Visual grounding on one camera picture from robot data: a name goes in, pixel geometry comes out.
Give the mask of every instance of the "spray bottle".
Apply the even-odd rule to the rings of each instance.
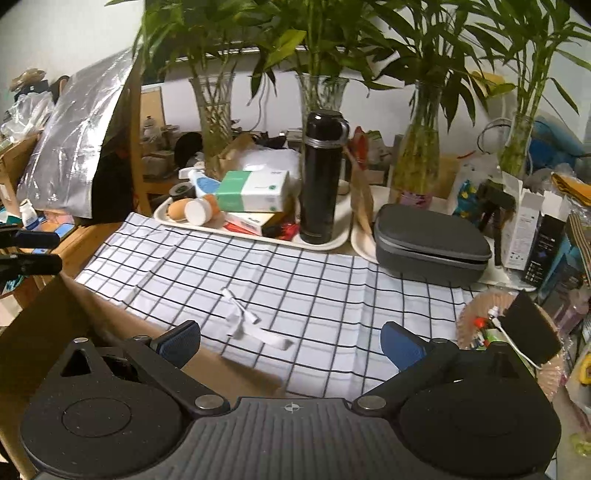
[[[197,198],[215,194],[220,186],[219,181],[207,177],[201,170],[193,167],[181,168],[178,171],[178,177],[193,184]]]

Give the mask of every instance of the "brown paper bag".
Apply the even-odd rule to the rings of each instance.
[[[351,162],[351,209],[363,231],[373,237],[371,226],[374,221],[374,197],[355,157],[347,147],[343,147],[343,151]]]

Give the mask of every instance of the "black thermos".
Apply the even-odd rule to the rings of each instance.
[[[349,124],[340,113],[316,110],[308,115],[300,236],[309,244],[325,244],[332,237],[343,146],[348,138]]]

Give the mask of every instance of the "yellow cloth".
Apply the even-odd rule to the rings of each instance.
[[[586,207],[591,207],[591,186],[572,177],[552,174],[552,181],[562,193],[576,198]]]

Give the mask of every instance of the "plastic bag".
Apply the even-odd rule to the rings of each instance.
[[[23,95],[8,109],[12,118],[0,127],[0,132],[13,144],[19,143],[43,129],[54,107],[51,92]]]
[[[273,150],[259,147],[246,150],[237,159],[238,170],[287,170],[290,173],[290,188],[296,192],[300,185],[300,154],[290,148]]]
[[[493,180],[502,183],[499,161],[494,154],[483,154],[462,161],[447,198],[447,213],[472,220],[477,212],[468,212],[477,206],[476,192],[481,183]]]
[[[12,79],[10,83],[10,91],[16,92],[20,90],[25,85],[29,85],[31,83],[40,82],[45,78],[45,72],[39,69],[28,69],[20,74],[15,79]]]

